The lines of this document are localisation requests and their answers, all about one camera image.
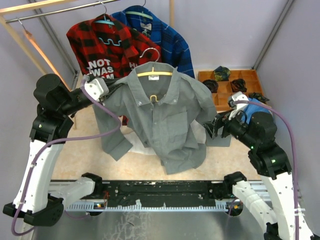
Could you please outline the yellow hanger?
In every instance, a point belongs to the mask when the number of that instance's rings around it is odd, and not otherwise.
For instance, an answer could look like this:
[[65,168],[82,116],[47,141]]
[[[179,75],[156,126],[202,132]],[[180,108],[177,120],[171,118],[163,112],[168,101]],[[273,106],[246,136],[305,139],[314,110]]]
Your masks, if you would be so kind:
[[171,87],[174,68],[167,64],[150,61],[132,71],[131,92],[137,105],[146,105],[164,99]]

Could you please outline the grey button shirt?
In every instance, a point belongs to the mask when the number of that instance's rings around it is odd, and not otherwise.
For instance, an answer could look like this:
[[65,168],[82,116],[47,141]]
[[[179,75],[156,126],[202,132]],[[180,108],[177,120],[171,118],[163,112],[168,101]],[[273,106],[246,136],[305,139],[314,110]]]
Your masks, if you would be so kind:
[[132,148],[117,129],[117,119],[123,116],[144,147],[153,148],[167,174],[198,168],[206,159],[207,147],[218,145],[209,136],[205,143],[198,143],[191,128],[194,120],[203,125],[217,115],[211,91],[202,82],[174,68],[166,97],[137,105],[131,91],[132,71],[119,79],[123,85],[104,101],[107,112],[93,107],[98,129],[103,134],[103,151],[119,160]]

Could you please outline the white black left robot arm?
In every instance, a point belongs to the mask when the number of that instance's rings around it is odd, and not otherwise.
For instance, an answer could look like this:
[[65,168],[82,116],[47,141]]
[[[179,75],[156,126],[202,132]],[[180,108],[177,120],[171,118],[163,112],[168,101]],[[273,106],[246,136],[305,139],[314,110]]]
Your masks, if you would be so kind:
[[101,108],[102,101],[120,86],[118,79],[88,74],[80,88],[71,91],[54,73],[39,78],[33,93],[38,105],[29,135],[28,163],[15,199],[3,207],[5,215],[14,221],[22,219],[31,227],[51,227],[73,203],[103,195],[103,180],[92,173],[84,173],[56,193],[49,193],[49,186],[60,153],[72,140],[69,132],[73,116],[91,105]]

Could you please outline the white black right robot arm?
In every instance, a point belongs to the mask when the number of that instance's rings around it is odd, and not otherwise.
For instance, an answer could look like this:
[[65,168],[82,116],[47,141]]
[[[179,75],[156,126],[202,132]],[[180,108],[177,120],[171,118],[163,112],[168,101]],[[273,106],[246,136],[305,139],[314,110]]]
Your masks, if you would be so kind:
[[249,123],[238,116],[230,118],[231,111],[218,114],[204,127],[211,138],[229,135],[249,148],[248,158],[264,183],[272,203],[269,206],[245,178],[237,171],[223,180],[223,192],[229,198],[238,198],[249,210],[263,231],[266,240],[318,240],[309,228],[300,210],[295,210],[292,167],[286,152],[275,142],[277,126],[267,112],[255,112]]

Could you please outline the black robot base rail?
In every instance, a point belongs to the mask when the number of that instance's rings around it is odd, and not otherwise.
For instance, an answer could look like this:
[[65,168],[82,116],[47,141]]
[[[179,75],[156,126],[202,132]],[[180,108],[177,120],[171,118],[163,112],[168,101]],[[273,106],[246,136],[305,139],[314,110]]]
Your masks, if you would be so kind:
[[131,207],[139,200],[143,207],[214,207],[216,201],[231,198],[233,186],[243,177],[223,181],[104,181],[100,190],[83,200],[106,201],[108,207]]

